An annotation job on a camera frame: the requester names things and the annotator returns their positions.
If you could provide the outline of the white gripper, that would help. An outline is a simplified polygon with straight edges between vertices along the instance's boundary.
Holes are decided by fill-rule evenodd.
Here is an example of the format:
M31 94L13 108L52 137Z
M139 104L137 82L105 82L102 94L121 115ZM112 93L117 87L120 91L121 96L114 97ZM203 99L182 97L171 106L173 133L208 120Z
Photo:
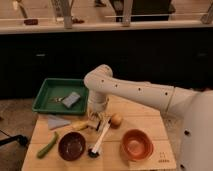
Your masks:
M88 101L88 111L87 111L87 116L90 119L100 119L102 120L104 118L103 112L107 108L108 102L93 102L93 101Z

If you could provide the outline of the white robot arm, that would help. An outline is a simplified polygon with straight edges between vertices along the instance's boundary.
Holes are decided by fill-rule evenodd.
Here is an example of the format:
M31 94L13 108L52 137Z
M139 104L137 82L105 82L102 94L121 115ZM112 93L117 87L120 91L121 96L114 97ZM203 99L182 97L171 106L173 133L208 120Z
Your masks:
M196 91L168 85L120 80L108 65L84 77L89 107L106 109L108 95L116 95L183 119L178 171L213 171L213 90Z

